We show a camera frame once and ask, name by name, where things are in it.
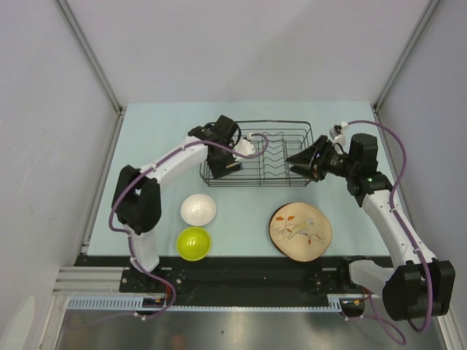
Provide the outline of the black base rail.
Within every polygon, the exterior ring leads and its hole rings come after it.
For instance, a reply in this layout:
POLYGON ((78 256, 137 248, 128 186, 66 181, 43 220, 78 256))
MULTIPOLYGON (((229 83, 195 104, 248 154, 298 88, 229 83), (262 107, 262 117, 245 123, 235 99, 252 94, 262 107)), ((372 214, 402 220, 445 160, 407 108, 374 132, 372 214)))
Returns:
POLYGON ((168 281, 183 303, 247 300, 262 306, 286 298, 303 303, 321 295, 363 294, 362 287, 346 280, 342 257, 311 262, 286 257, 208 257, 197 262, 162 257, 153 274, 154 279, 126 268, 120 292, 164 293, 168 281))

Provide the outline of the black wire dish rack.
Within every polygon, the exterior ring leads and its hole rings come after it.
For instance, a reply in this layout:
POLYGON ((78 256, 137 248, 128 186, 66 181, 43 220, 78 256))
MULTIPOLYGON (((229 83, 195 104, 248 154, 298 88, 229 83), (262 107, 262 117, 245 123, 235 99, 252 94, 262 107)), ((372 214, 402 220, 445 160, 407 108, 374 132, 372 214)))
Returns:
POLYGON ((266 135, 267 150, 258 158, 242 158, 242 169, 215 179, 209 166, 203 163, 200 177, 210 187, 305 187, 310 181, 293 173, 286 159, 314 143, 312 125, 297 120, 239 121, 243 136, 249 133, 266 135))

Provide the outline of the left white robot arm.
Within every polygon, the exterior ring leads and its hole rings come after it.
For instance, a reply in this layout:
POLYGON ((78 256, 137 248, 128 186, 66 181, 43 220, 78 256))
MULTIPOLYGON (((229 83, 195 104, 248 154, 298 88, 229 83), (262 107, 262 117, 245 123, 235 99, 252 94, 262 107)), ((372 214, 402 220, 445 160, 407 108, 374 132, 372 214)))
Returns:
POLYGON ((157 289, 161 273, 155 268, 160 258, 151 230, 162 215, 161 193, 178 176, 207 162, 214 179, 240 171, 242 165, 231 153, 242 137, 240 127, 221 115, 217 121, 188 132, 181 145, 159 160, 121 169, 112 199, 109 227, 128 236, 131 264, 138 270, 136 283, 145 291, 157 289))

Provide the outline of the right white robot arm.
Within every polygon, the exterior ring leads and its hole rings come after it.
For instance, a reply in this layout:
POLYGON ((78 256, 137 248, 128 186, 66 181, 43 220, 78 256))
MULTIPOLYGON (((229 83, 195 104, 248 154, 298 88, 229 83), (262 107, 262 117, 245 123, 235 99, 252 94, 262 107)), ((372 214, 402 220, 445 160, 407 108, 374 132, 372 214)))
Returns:
POLYGON ((393 264, 385 269, 360 258, 336 274, 344 292, 362 286, 381 297, 388 316, 395 321, 424 316, 443 316, 449 310, 455 269, 448 260, 439 260, 422 243, 403 212, 399 211, 389 179, 378 171, 375 136, 357 133, 348 152, 338 153, 327 136, 287 158, 290 170, 313 182, 327 174, 340 176, 359 207, 369 216, 381 235, 393 264))

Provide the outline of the white bowl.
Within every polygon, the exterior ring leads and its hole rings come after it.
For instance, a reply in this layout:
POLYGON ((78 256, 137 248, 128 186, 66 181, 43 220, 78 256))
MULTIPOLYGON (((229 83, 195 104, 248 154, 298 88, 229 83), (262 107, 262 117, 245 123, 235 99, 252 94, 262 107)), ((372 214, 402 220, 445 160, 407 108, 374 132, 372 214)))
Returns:
POLYGON ((217 206, 214 200, 205 194, 191 195, 181 205, 182 219, 191 226, 205 226, 216 215, 217 206))

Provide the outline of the bird pattern plate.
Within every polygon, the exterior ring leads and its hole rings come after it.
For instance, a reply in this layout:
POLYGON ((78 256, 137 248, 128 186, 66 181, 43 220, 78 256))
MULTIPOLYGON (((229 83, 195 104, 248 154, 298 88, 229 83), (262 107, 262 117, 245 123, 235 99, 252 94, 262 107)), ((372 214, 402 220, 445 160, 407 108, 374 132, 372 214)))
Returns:
POLYGON ((331 245, 333 230, 320 210, 308 203, 293 202, 272 214, 269 238, 283 255, 306 263, 325 253, 331 245))

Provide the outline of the yellow-green bowl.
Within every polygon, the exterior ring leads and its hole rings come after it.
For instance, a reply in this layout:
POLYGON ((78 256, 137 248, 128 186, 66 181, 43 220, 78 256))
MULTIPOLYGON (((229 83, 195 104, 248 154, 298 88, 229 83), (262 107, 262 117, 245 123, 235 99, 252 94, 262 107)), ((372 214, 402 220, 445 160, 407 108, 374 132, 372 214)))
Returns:
POLYGON ((202 227, 188 227, 183 230, 176 243, 179 256, 189 262, 204 259, 212 246, 209 233, 202 227))

